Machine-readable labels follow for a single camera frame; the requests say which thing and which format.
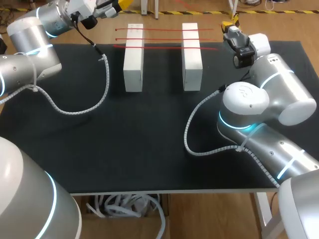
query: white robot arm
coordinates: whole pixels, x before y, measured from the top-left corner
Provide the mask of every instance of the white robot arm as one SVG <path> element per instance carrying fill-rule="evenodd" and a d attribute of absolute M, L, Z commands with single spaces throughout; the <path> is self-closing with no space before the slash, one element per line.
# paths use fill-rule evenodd
<path fill-rule="evenodd" d="M 97 24 L 97 17 L 115 17 L 132 1 L 54 0 L 10 24 L 7 32 L 20 54 L 0 55 L 0 96 L 61 70 L 61 63 L 49 39 L 74 28 L 79 31 L 79 21 L 91 29 Z"/>
<path fill-rule="evenodd" d="M 221 87 L 204 99 L 191 114 L 185 129 L 184 145 L 195 156 L 236 149 L 249 153 L 276 187 L 285 180 L 319 168 L 317 160 L 264 122 L 277 119 L 291 126 L 307 120 L 317 104 L 298 77 L 278 54 L 269 54 L 263 34 L 247 36 L 232 24 L 223 23 L 224 41 L 234 50 L 237 68 L 251 66 L 249 82 Z M 235 143 L 210 152 L 193 152 L 187 132 L 197 109 L 208 99 L 224 92 L 218 113 L 219 133 Z"/>

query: white block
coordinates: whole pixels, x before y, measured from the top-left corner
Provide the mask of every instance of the white block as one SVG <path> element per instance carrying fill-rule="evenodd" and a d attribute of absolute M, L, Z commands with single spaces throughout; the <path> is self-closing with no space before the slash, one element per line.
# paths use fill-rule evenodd
<path fill-rule="evenodd" d="M 197 23 L 183 23 L 183 30 L 198 29 Z M 198 39 L 198 31 L 183 31 L 183 39 Z M 199 40 L 183 40 L 182 47 L 200 47 Z M 200 49 L 182 49 L 185 91 L 199 91 L 203 74 Z"/>
<path fill-rule="evenodd" d="M 143 24 L 129 24 L 128 28 L 143 28 Z M 141 29 L 128 29 L 127 38 L 143 38 Z M 126 46 L 144 46 L 144 40 L 127 40 Z M 143 85 L 143 48 L 126 48 L 124 57 L 124 81 L 127 92 L 141 92 Z"/>

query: red line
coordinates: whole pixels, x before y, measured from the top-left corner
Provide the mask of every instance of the red line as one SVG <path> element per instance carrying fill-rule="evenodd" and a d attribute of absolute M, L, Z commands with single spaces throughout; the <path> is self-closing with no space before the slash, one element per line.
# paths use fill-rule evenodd
<path fill-rule="evenodd" d="M 192 39 L 192 38 L 115 38 L 115 40 L 156 40 L 156 41 L 182 41 L 182 40 L 201 40 L 201 41 L 216 41 L 215 39 L 210 38 L 198 38 L 198 39 Z"/>
<path fill-rule="evenodd" d="M 148 31 L 212 31 L 213 28 L 179 30 L 179 29 L 156 29 L 156 28 L 115 28 L 117 30 L 148 30 Z"/>
<path fill-rule="evenodd" d="M 120 46 L 113 45 L 116 48 L 144 48 L 144 49 L 202 49 L 202 50 L 213 50 L 218 51 L 217 48 L 212 47 L 180 47 L 180 46 Z"/>

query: table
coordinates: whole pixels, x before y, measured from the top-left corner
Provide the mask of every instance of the table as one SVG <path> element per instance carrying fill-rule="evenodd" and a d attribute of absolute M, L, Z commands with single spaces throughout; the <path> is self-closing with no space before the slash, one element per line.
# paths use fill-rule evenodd
<path fill-rule="evenodd" d="M 178 46 L 177 43 L 162 44 Z M 222 43 L 202 43 L 200 92 L 182 89 L 180 50 L 145 50 L 143 92 L 125 92 L 124 49 L 100 45 L 110 63 L 106 101 L 88 115 L 60 115 L 40 93 L 24 91 L 6 103 L 0 136 L 25 151 L 74 195 L 144 192 L 275 191 L 259 166 L 245 153 L 226 151 L 196 158 L 183 146 L 183 132 L 193 108 L 222 84 L 240 79 L 247 69 L 232 65 Z M 318 77 L 299 42 L 271 42 L 319 102 Z M 105 68 L 89 45 L 55 45 L 63 69 L 39 82 L 56 104 L 79 111 L 96 104 L 105 86 Z M 230 145 L 218 134 L 221 97 L 198 111 L 189 130 L 194 151 Z M 306 122 L 286 127 L 268 124 L 319 158 L 318 111 Z"/>
<path fill-rule="evenodd" d="M 155 5 L 155 19 L 158 19 L 159 18 L 159 0 L 154 0 L 154 5 Z M 142 15 L 148 14 L 148 0 L 141 0 L 141 12 L 142 12 Z"/>

